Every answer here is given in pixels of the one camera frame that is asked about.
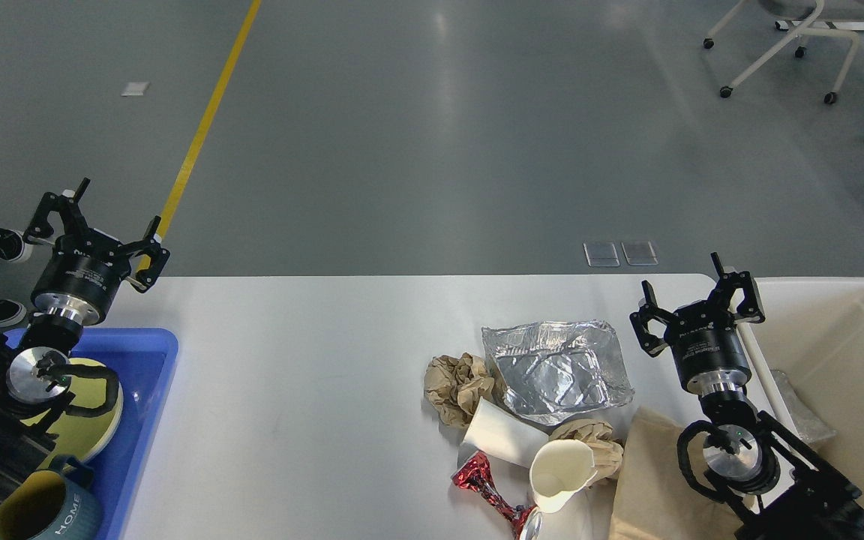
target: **chair leg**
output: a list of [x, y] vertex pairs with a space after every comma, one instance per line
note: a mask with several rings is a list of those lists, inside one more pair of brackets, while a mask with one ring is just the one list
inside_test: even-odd
[[812, 23], [815, 22], [817, 18], [819, 18], [819, 15], [822, 14], [822, 10], [825, 9], [825, 7], [826, 0], [815, 0], [815, 10], [813, 10], [812, 13], [810, 13], [805, 18], [805, 20], [802, 21], [802, 24], [799, 24], [799, 26], [796, 26], [795, 28], [793, 28], [793, 30], [790, 30], [787, 34], [785, 34], [785, 37], [779, 40], [778, 43], [776, 43], [775, 45], [772, 45], [771, 49], [766, 51], [765, 54], [763, 54], [757, 59], [757, 61], [754, 61], [753, 64], [751, 64], [745, 69], [745, 71], [743, 71], [742, 73], [740, 73], [739, 76], [733, 79], [733, 82], [729, 82], [729, 85], [722, 86], [722, 88], [719, 89], [719, 95], [721, 95], [722, 97], [729, 97], [731, 95], [731, 92], [737, 86], [741, 85], [741, 83], [748, 79], [749, 76], [752, 75], [755, 71], [758, 71], [758, 68], [762, 68], [762, 65], [764, 65], [765, 62], [768, 62], [769, 59], [774, 57], [778, 51], [781, 51], [782, 47], [785, 47], [785, 45], [788, 45], [790, 41], [798, 38], [799, 35], [806, 33], [806, 30], [809, 28], [809, 26], [812, 26]]
[[718, 34], [720, 30], [722, 30], [727, 24], [729, 24], [729, 21], [731, 21], [733, 17], [735, 17], [735, 14], [737, 14], [738, 11], [742, 9], [742, 6], [745, 6], [748, 2], [749, 0], [738, 0], [738, 4], [735, 4], [733, 9], [729, 10], [729, 13], [726, 13], [726, 16], [722, 17], [722, 20], [717, 22], [715, 26], [713, 26], [711, 30], [706, 33], [705, 42], [707, 49], [711, 48], [709, 43], [713, 40], [713, 38], [716, 37], [716, 34]]
[[800, 34], [799, 46], [795, 50], [795, 58], [802, 58], [803, 56], [805, 56], [807, 47], [809, 47], [809, 34]]
[[849, 52], [846, 52], [846, 59], [842, 62], [842, 68], [839, 69], [839, 75], [835, 78], [835, 83], [832, 86], [832, 91], [826, 94], [825, 102], [829, 105], [836, 102], [838, 92], [842, 89], [842, 83], [846, 80], [846, 75], [849, 74], [851, 62], [855, 59], [855, 53], [858, 52], [858, 44], [860, 37], [855, 31], [837, 30], [837, 28], [807, 28], [806, 34], [809, 35], [825, 35], [828, 38], [849, 38], [851, 45]]

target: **blue tray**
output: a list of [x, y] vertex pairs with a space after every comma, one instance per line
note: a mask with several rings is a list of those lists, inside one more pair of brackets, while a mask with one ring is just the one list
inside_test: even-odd
[[[9, 345], [16, 346], [24, 331], [6, 332]], [[115, 370], [124, 396], [118, 430], [89, 462], [95, 468], [92, 493], [105, 510], [97, 540], [122, 537], [178, 351], [176, 336], [163, 328], [86, 328], [72, 349], [72, 356], [96, 359]]]

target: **crumpled paper ball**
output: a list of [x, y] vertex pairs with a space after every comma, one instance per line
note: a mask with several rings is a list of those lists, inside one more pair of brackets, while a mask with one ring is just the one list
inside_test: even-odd
[[613, 427], [607, 421], [580, 419], [556, 427], [549, 440], [575, 439], [589, 445], [595, 455], [598, 479], [614, 479], [622, 468], [622, 445], [613, 438]]
[[425, 369], [425, 399], [439, 411], [442, 423], [453, 428], [469, 427], [479, 400], [491, 401], [494, 386], [486, 361], [468, 352], [462, 358], [432, 358]]

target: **crumpled brown paper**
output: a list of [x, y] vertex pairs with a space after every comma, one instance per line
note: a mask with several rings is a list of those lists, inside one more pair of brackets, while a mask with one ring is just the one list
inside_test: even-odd
[[[742, 526], [729, 506], [706, 499], [686, 483], [676, 452], [681, 433], [674, 421], [638, 407], [615, 489], [609, 540], [733, 538]], [[689, 447], [696, 468], [705, 464], [700, 447]]]
[[467, 428], [479, 400], [491, 401], [495, 379], [486, 361], [464, 352], [462, 358], [438, 356], [425, 369], [425, 399], [439, 411], [442, 423]]
[[598, 469], [596, 482], [600, 479], [615, 478], [622, 467], [622, 445], [613, 439], [613, 427], [607, 421], [572, 420], [556, 427], [549, 440], [575, 439], [586, 443], [595, 457]]

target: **blue mug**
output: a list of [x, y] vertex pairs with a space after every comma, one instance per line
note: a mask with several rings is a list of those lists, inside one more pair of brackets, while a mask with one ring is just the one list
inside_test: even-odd
[[[82, 471], [82, 484], [66, 478], [68, 466]], [[72, 455], [54, 457], [0, 505], [0, 540], [94, 540], [102, 505], [89, 493], [92, 478], [92, 468]]]

